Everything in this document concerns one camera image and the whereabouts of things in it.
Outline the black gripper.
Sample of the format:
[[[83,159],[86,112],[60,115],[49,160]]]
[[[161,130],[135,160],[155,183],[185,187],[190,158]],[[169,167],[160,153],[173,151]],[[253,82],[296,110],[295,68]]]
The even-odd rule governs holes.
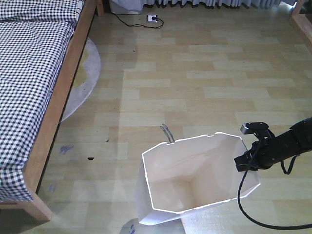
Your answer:
[[[280,159],[277,156],[270,156],[265,152],[266,146],[261,141],[255,141],[251,149],[247,150],[241,156],[234,159],[235,166],[238,172],[248,170],[267,170],[274,164],[279,163]]]

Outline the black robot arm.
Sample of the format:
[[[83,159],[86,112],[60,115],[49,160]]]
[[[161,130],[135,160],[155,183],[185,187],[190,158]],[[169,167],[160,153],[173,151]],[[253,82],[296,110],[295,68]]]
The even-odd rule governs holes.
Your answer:
[[[276,163],[312,150],[312,119],[304,119],[288,131],[275,136],[264,122],[248,122],[241,126],[245,135],[253,134],[258,141],[251,149],[234,159],[239,172],[266,170]]]

